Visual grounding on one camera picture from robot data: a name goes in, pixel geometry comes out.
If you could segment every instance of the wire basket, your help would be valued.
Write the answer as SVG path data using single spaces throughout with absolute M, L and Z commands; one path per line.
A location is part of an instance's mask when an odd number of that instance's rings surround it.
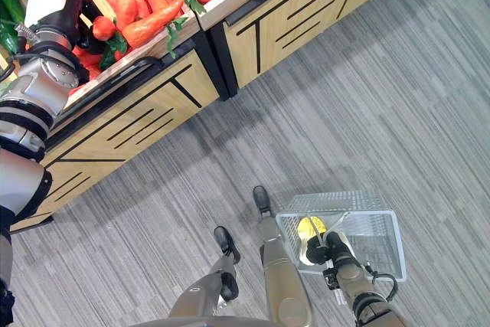
M 309 266 L 300 260 L 302 241 L 297 229 L 304 217 L 318 217 L 327 231 L 343 232 L 360 263 L 369 262 L 374 270 L 391 273 L 399 282 L 407 279 L 397 216 L 383 206 L 375 191 L 297 195 L 289 208 L 276 215 L 286 249 L 298 271 L 322 274 L 325 265 Z

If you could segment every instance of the cable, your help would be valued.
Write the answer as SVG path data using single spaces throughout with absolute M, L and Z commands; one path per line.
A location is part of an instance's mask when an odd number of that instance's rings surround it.
M 395 279 L 395 277 L 389 273 L 378 273 L 377 271 L 374 271 L 373 268 L 368 264 L 364 265 L 364 268 L 366 269 L 366 271 L 369 272 L 369 274 L 371 276 L 373 276 L 373 280 L 372 280 L 372 283 L 374 285 L 374 283 L 376 282 L 376 279 L 378 277 L 386 277 L 388 279 L 390 279 L 392 282 L 393 282 L 393 287 L 391 288 L 391 291 L 390 293 L 388 294 L 388 296 L 385 298 L 387 302 L 390 302 L 391 300 L 393 300 L 393 298 L 395 297 L 395 295 L 398 293 L 398 282 L 397 282 L 397 279 Z

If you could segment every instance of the striped carpet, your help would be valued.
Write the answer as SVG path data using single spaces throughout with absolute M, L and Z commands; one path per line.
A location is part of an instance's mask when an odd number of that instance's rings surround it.
M 238 96 L 112 173 L 55 222 L 13 237 L 17 326 L 164 317 L 218 255 L 243 261 L 225 314 L 266 317 L 251 189 L 377 189 L 398 215 L 417 326 L 490 325 L 490 0 L 372 0 Z M 316 325 L 350 326 L 317 276 Z M 386 293 L 389 285 L 381 285 Z

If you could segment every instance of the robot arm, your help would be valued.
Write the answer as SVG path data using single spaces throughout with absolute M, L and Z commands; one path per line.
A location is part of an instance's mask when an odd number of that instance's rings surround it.
M 71 52 L 75 44 L 93 54 L 105 44 L 80 18 L 100 10 L 91 0 L 28 0 L 25 25 L 18 25 L 19 54 L 0 76 L 21 68 L 0 96 L 0 325 L 11 322 L 14 299 L 8 291 L 12 251 L 9 229 L 33 215 L 51 187 L 51 174 L 39 161 L 70 89 L 88 81 L 88 71 Z M 26 42 L 31 47 L 25 53 Z
M 311 262 L 323 264 L 331 260 L 332 268 L 323 272 L 330 290 L 340 289 L 354 313 L 358 327 L 408 327 L 401 314 L 388 302 L 397 291 L 397 281 L 391 275 L 377 275 L 369 266 L 362 267 L 355 258 L 354 251 L 343 233 L 327 234 L 325 246 L 317 237 L 308 242 L 306 256 Z M 391 276 L 394 281 L 392 293 L 384 298 L 374 289 L 368 274 Z

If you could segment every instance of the cucumber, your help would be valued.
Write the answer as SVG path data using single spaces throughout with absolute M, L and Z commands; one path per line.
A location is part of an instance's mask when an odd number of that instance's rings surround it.
M 0 44 L 4 46 L 8 52 L 17 53 L 17 31 L 6 23 L 0 22 Z
M 13 25 L 8 23 L 10 21 L 10 14 L 3 2 L 0 2 L 0 44 L 9 52 L 15 54 L 17 52 L 17 31 Z
M 15 23 L 23 23 L 25 19 L 25 10 L 19 0 L 2 0 L 4 6 Z

